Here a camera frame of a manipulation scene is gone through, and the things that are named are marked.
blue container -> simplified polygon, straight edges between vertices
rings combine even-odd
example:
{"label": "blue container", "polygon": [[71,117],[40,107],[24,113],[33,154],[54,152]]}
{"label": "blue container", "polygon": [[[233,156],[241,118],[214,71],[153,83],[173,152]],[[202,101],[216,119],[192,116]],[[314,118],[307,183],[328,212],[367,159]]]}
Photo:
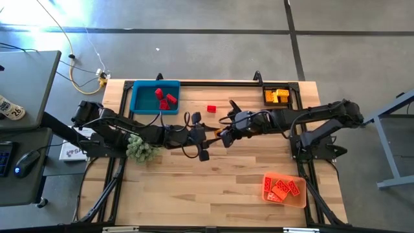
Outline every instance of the blue container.
{"label": "blue container", "polygon": [[[174,96],[178,102],[168,102],[170,110],[160,110],[160,100],[155,96],[155,90],[161,88],[164,98],[167,94]],[[177,115],[180,104],[180,81],[174,80],[138,80],[134,82],[132,99],[129,109],[136,114],[156,115],[162,111],[164,115]]]}

yellow cable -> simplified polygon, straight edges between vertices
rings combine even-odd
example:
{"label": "yellow cable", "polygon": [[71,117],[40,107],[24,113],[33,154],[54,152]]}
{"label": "yellow cable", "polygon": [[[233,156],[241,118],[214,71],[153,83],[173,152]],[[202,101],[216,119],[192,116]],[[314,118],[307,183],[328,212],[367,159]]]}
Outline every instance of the yellow cable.
{"label": "yellow cable", "polygon": [[[53,19],[53,21],[60,27],[60,30],[62,30],[62,32],[64,33],[64,35],[66,36],[67,41],[69,42],[69,47],[71,48],[71,55],[73,55],[73,48],[72,48],[72,43],[69,39],[69,37],[66,35],[66,32],[64,31],[64,29],[60,26],[60,24],[53,18],[53,16],[49,13],[48,10],[46,10],[46,8],[39,2],[39,0],[36,0],[39,5],[46,11],[46,13]],[[80,93],[82,94],[95,94],[97,93],[103,86],[105,86],[107,80],[104,78],[99,77],[99,88],[93,92],[87,93],[85,91],[82,91],[74,82],[73,77],[72,77],[72,72],[73,72],[73,66],[74,66],[74,58],[71,58],[71,66],[69,67],[69,78],[72,81],[72,85],[74,86],[74,88],[76,90],[78,90]]]}

metal stand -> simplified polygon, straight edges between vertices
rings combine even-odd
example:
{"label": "metal stand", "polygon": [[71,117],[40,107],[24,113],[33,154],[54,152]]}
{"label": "metal stand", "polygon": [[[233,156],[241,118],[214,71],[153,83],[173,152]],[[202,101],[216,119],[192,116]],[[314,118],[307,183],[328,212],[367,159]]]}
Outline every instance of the metal stand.
{"label": "metal stand", "polygon": [[376,130],[378,131],[378,134],[380,136],[382,147],[384,148],[389,166],[394,176],[393,179],[388,179],[388,180],[377,183],[376,185],[378,186],[379,189],[414,183],[414,175],[405,176],[405,177],[400,176],[397,165],[395,164],[393,152],[391,151],[391,148],[389,146],[390,141],[387,139],[387,136],[384,132],[384,128],[381,122],[382,118],[392,116],[391,113],[395,112],[401,107],[404,107],[405,105],[411,103],[412,101],[414,101],[414,89],[409,91],[408,93],[400,95],[392,103],[388,104],[382,109],[371,114],[369,117],[367,117],[367,120],[363,123],[364,126],[372,122],[375,124]]}

orange container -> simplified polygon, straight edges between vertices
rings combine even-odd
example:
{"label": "orange container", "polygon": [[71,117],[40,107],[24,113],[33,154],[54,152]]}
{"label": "orange container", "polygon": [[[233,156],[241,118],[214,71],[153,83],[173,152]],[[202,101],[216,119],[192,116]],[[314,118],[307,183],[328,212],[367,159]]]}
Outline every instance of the orange container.
{"label": "orange container", "polygon": [[[297,196],[293,196],[289,192],[287,194],[286,198],[281,203],[276,202],[276,201],[269,201],[267,199],[267,195],[269,194],[269,192],[265,190],[265,179],[267,177],[272,179],[272,183],[270,185],[271,188],[273,188],[276,185],[276,182],[278,180],[283,181],[285,184],[287,184],[289,181],[295,182],[296,186],[298,187],[298,189],[300,191],[300,194],[297,195]],[[307,191],[306,191],[306,181],[304,180],[304,178],[295,177],[295,176],[291,176],[291,175],[283,175],[283,174],[278,174],[278,173],[274,173],[274,172],[266,172],[265,175],[263,176],[263,187],[262,187],[262,190],[261,190],[261,197],[263,198],[264,201],[267,201],[267,202],[270,202],[270,203],[275,203],[275,204],[280,204],[280,205],[287,205],[287,206],[305,208],[305,206],[306,206],[306,193],[307,193]]]}

black keyboard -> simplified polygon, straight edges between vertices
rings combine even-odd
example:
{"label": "black keyboard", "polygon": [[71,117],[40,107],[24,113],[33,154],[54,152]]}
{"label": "black keyboard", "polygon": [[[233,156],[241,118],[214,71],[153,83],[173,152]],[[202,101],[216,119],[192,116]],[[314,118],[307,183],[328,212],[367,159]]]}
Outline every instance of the black keyboard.
{"label": "black keyboard", "polygon": [[15,142],[0,142],[0,177],[6,177],[12,165],[13,149]]}

